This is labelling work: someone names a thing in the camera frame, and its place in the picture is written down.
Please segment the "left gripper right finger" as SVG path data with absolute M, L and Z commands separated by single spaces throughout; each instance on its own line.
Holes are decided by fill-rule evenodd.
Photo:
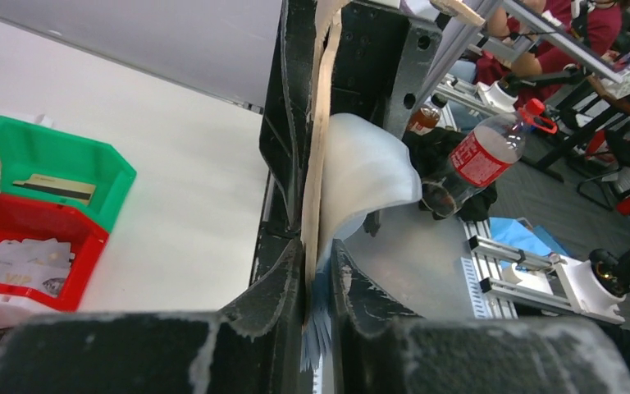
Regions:
M 331 249 L 337 393 L 630 393 L 614 343 L 583 318 L 422 318 Z

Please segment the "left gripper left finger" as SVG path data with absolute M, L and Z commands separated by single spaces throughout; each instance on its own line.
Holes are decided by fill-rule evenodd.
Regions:
M 0 393 L 295 393 L 304 248 L 218 311 L 35 316 L 0 345 Z

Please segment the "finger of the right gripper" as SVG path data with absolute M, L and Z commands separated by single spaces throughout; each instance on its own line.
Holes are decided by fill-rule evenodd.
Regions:
M 401 138 L 441 43 L 434 21 L 374 3 L 341 11 L 331 113 L 352 113 Z
M 316 28 L 314 1 L 283 1 L 264 104 L 259 150 L 287 229 L 300 228 Z

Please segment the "tan leather card holder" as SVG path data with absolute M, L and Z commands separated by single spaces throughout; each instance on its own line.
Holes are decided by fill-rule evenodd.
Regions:
M 299 367 L 316 370 L 331 350 L 331 257 L 379 209 L 418 202 L 422 182 L 400 138 L 353 113 L 331 113 L 332 77 L 345 1 L 319 1 L 314 23 L 310 118 L 304 186 L 305 319 Z

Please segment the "gold card in green bin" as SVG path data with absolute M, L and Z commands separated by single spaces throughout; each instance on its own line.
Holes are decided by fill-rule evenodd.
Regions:
M 27 180 L 16 180 L 12 184 L 27 190 L 35 190 L 62 198 L 73 199 L 87 206 L 96 191 L 96 185 L 72 181 L 54 176 L 32 174 Z

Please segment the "white cards in red bin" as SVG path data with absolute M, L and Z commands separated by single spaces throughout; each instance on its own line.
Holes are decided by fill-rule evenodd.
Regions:
M 75 258 L 69 242 L 55 238 L 0 242 L 0 283 L 58 297 Z

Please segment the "cola bottle red label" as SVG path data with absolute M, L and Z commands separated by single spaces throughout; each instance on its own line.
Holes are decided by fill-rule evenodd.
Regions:
M 451 150 L 438 170 L 422 179 L 426 208 L 441 218 L 456 214 L 468 199 L 519 161 L 532 131 L 554 134 L 557 126 L 542 116 L 545 110 L 545 104 L 533 98 L 515 112 L 481 121 Z

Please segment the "person in red shirt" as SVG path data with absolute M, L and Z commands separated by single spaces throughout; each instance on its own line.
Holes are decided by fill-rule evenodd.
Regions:
M 623 11 L 629 1 L 585 1 L 579 16 L 572 1 L 524 1 L 523 5 L 538 16 L 549 16 L 557 25 L 542 32 L 534 30 L 506 11 L 496 9 L 486 23 L 486 32 L 505 41 L 522 35 L 532 47 L 510 61 L 496 53 L 483 52 L 474 61 L 471 82 L 490 86 L 512 74 L 516 77 L 543 76 L 579 66 L 580 61 L 559 46 L 558 39 L 580 43 L 593 56 L 603 57 L 613 47 L 622 28 Z

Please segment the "green plastic bin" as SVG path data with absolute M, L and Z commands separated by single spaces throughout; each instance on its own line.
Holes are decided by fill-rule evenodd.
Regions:
M 0 116 L 1 191 L 28 199 L 79 209 L 107 232 L 112 232 L 137 171 L 115 148 L 97 140 Z M 12 184 L 32 174 L 54 176 L 96 185 L 87 206 Z

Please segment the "red plastic bin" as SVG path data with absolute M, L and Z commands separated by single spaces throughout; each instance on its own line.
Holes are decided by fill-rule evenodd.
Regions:
M 77 310 L 108 237 L 77 208 L 0 195 L 0 296 Z

